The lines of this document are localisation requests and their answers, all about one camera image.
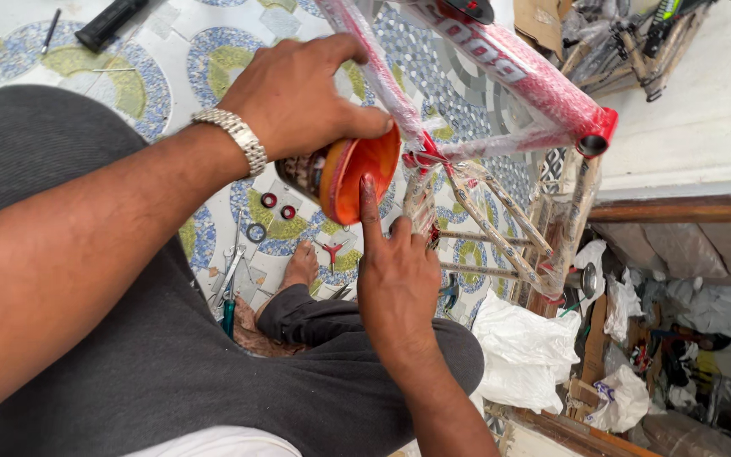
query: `hammer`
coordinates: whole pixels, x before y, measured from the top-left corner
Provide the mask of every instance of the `hammer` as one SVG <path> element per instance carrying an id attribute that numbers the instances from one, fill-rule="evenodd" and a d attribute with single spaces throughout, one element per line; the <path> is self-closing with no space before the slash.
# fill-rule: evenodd
<path id="1" fill-rule="evenodd" d="M 444 304 L 445 311 L 450 311 L 453 309 L 453 306 L 456 306 L 456 301 L 458 301 L 461 291 L 459 289 L 458 273 L 450 273 L 450 282 L 439 289 L 440 297 L 450 297 L 448 298 L 448 302 Z"/>

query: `black handlebar grip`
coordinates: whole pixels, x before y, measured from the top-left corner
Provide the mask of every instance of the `black handlebar grip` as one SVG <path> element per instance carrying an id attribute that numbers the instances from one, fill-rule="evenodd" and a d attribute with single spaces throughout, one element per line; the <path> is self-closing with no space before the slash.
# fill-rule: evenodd
<path id="1" fill-rule="evenodd" d="M 100 52 L 103 42 L 145 5 L 148 5 L 148 0 L 115 0 L 89 24 L 75 32 L 75 36 L 92 52 Z"/>

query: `wrist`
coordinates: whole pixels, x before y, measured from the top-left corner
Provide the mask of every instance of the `wrist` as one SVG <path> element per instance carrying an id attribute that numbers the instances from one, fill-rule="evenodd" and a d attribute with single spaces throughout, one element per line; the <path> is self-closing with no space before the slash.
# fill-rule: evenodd
<path id="1" fill-rule="evenodd" d="M 205 178 L 217 190 L 249 175 L 250 163 L 245 152 L 218 125 L 194 123 L 182 130 L 179 136 L 184 148 L 196 152 L 194 159 L 202 165 Z"/>
<path id="2" fill-rule="evenodd" d="M 443 361 L 439 343 L 431 327 L 415 332 L 408 338 L 397 338 L 374 345 L 382 365 L 391 373 L 391 377 L 400 383 L 398 377 L 405 378 L 421 366 Z"/>

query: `down tube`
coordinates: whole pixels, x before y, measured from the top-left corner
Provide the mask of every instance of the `down tube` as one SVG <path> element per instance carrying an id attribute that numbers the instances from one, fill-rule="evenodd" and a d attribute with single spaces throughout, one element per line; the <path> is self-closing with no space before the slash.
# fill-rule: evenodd
<path id="1" fill-rule="evenodd" d="M 574 137 L 600 129 L 607 122 L 605 111 L 591 97 L 506 28 L 465 24 L 444 17 L 430 0 L 408 7 L 490 78 L 509 88 Z"/>

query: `cardboard wrapped bicycle frame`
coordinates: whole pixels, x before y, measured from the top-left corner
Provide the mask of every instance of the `cardboard wrapped bicycle frame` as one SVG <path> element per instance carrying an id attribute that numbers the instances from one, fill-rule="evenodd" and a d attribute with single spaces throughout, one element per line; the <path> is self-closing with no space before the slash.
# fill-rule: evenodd
<path id="1" fill-rule="evenodd" d="M 506 28 L 480 24 L 443 0 L 418 0 L 405 3 L 414 16 L 436 30 L 491 79 L 508 88 L 531 108 L 533 116 L 537 116 L 536 122 L 520 132 L 459 144 L 434 143 L 423 128 L 419 112 L 393 78 L 383 59 L 384 51 L 360 10 L 351 0 L 316 0 L 316 3 L 336 32 L 351 33 L 365 47 L 369 63 L 361 68 L 364 77 L 403 134 L 406 151 L 402 161 L 411 176 L 403 211 L 411 218 L 414 232 L 427 234 L 432 245 L 441 237 L 491 242 L 514 270 L 444 262 L 442 268 L 523 280 L 547 297 L 559 297 L 591 209 L 599 156 L 607 149 L 616 128 L 616 112 L 597 105 Z M 574 145 L 584 159 L 562 239 L 553 249 L 492 173 L 476 162 L 466 161 L 569 145 Z M 456 201 L 476 221 L 482 229 L 481 234 L 459 234 L 437 228 L 431 177 L 438 169 L 446 173 Z M 470 196 L 470 189 L 479 182 L 486 184 L 501 201 L 522 228 L 526 239 L 503 237 L 480 214 Z M 534 248 L 548 260 L 533 267 L 513 246 Z"/>

